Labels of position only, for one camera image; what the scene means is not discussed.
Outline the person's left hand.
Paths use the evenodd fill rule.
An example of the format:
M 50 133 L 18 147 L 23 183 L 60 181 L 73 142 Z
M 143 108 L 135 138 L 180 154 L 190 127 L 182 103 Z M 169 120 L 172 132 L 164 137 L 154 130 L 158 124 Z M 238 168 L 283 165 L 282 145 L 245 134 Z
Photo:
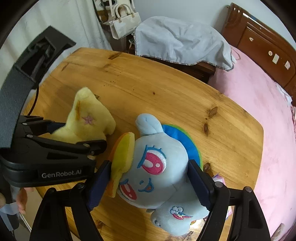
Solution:
M 11 187 L 13 203 L 8 204 L 8 199 L 1 193 L 1 212 L 9 215 L 17 213 L 26 214 L 26 204 L 28 201 L 28 192 L 32 192 L 32 187 L 18 188 Z

